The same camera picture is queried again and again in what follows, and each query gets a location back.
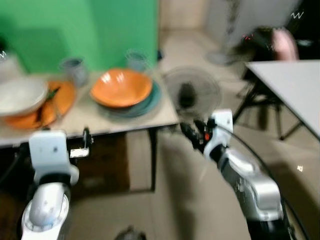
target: green screen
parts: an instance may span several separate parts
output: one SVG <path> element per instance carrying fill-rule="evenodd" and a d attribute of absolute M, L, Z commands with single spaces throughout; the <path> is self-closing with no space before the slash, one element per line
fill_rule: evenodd
<path fill-rule="evenodd" d="M 0 36 L 30 73 L 81 57 L 90 70 L 125 67 L 127 49 L 157 57 L 155 0 L 1 0 Z"/>

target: gray cup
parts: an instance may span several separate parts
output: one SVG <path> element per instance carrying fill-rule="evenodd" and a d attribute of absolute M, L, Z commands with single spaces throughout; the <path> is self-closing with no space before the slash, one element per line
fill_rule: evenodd
<path fill-rule="evenodd" d="M 125 54 L 125 58 L 129 69 L 144 72 L 148 68 L 147 56 L 141 51 L 129 49 Z"/>
<path fill-rule="evenodd" d="M 60 68 L 76 87 L 79 88 L 88 83 L 88 72 L 81 58 L 67 58 L 61 62 Z"/>

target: floor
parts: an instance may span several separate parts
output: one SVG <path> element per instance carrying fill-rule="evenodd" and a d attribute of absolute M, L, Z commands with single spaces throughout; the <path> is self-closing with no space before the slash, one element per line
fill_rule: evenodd
<path fill-rule="evenodd" d="M 217 46 L 198 31 L 162 32 L 160 37 L 164 59 L 159 67 L 164 73 L 182 66 L 202 68 L 221 88 L 219 108 L 237 109 L 241 100 L 236 93 L 245 85 L 240 79 L 242 61 L 231 67 L 207 62 L 204 56 Z M 307 222 L 312 239 L 319 239 L 319 143 L 305 128 L 279 141 L 274 110 L 269 110 L 265 131 L 257 129 L 257 113 L 256 109 L 246 111 L 234 132 L 271 167 L 282 191 Z M 282 116 L 285 129 L 296 121 L 288 110 Z M 180 134 L 162 131 L 158 140 L 156 192 L 100 196 L 75 203 L 68 239 L 113 240 L 133 225 L 144 231 L 148 240 L 249 240 L 238 201 L 216 165 L 193 151 Z M 130 133 L 127 142 L 131 188 L 146 187 L 151 181 L 148 135 L 145 131 Z M 235 140 L 231 145 L 249 154 Z M 200 180 L 204 168 L 208 170 Z"/>

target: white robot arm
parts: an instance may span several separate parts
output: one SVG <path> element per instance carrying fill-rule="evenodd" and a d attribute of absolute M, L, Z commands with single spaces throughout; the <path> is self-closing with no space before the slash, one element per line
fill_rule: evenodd
<path fill-rule="evenodd" d="M 89 155 L 89 129 L 84 130 L 84 148 L 71 150 L 71 158 Z M 32 167 L 37 185 L 21 220 L 22 240 L 63 240 L 68 228 L 70 187 L 79 170 L 70 163 L 67 136 L 63 131 L 39 131 L 29 139 Z"/>
<path fill-rule="evenodd" d="M 199 133 L 187 123 L 180 124 L 181 130 L 194 149 L 203 153 L 207 160 L 216 162 L 223 178 L 234 190 L 251 239 L 290 240 L 278 185 L 261 172 L 255 161 L 229 147 L 230 133 L 233 133 L 231 110 L 217 110 L 207 123 L 199 120 L 194 123 Z"/>

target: stacked plates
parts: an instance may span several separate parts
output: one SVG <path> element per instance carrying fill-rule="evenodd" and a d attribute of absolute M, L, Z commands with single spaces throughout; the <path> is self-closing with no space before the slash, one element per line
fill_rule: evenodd
<path fill-rule="evenodd" d="M 147 114 L 161 99 L 161 88 L 148 76 L 130 69 L 111 69 L 91 89 L 91 97 L 109 117 L 136 118 Z"/>

